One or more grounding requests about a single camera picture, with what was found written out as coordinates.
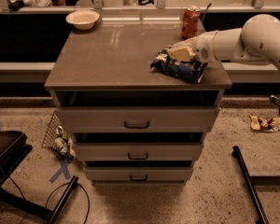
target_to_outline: metal stand leg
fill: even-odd
[[[67,185],[66,190],[63,193],[63,196],[58,201],[57,205],[55,206],[54,210],[49,210],[46,207],[40,206],[35,203],[31,203],[28,200],[24,200],[23,198],[17,197],[4,189],[0,188],[0,202],[7,203],[14,207],[19,208],[25,212],[33,214],[37,217],[40,217],[46,220],[47,224],[52,224],[57,219],[58,215],[61,213],[66,201],[68,200],[71,192],[77,186],[78,178],[76,176],[72,177],[72,180]]]
[[[259,215],[259,220],[257,221],[258,224],[269,224],[269,221],[264,213],[264,210],[262,208],[261,202],[259,200],[259,196],[255,190],[255,187],[252,183],[252,179],[251,176],[245,166],[245,161],[243,159],[243,156],[241,154],[240,148],[238,148],[238,146],[234,146],[233,147],[233,152],[232,152],[232,156],[234,158],[237,159],[240,167],[241,167],[241,171],[242,171],[242,175],[245,179],[245,184],[249,190],[249,194],[251,196],[251,199],[253,201],[253,204],[255,205],[256,211]]]

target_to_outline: drawer cabinet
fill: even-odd
[[[99,12],[93,29],[70,34],[45,84],[87,178],[186,183],[231,87],[226,71],[209,63],[200,83],[151,72],[157,52],[181,39],[182,9],[129,10],[137,22]]]

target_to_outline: drawer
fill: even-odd
[[[80,161],[192,161],[202,152],[201,143],[86,143],[73,148]]]
[[[56,110],[61,124],[70,133],[204,132],[213,127],[217,113],[216,107],[102,107]]]
[[[153,164],[144,165],[142,167],[120,166],[116,164],[106,163],[106,166],[101,167],[84,167],[86,177],[95,183],[115,183],[128,182],[134,184],[143,183],[184,183],[190,179],[193,168],[190,162],[186,165],[170,166],[154,166]]]
[[[220,90],[134,90],[115,89],[106,91],[56,91],[61,106],[108,107],[108,106],[214,106]]]

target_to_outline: open drawer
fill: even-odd
[[[92,184],[185,183],[191,177],[192,164],[193,161],[94,161],[87,162],[84,172]]]
[[[210,131],[217,107],[114,107],[57,108],[56,114],[70,133]]]
[[[186,135],[184,133],[176,134],[176,136]],[[164,139],[168,137],[168,133],[152,133],[149,136],[163,135]],[[136,135],[133,142],[117,143],[113,142],[97,143],[74,143],[74,151],[80,161],[188,161],[198,160],[202,152],[203,143],[196,142],[178,142],[178,140],[164,140],[158,142],[139,142],[141,136]]]

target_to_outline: white bowl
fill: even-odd
[[[78,10],[66,16],[66,21],[78,30],[88,30],[92,28],[94,23],[99,19],[100,14],[92,10]]]

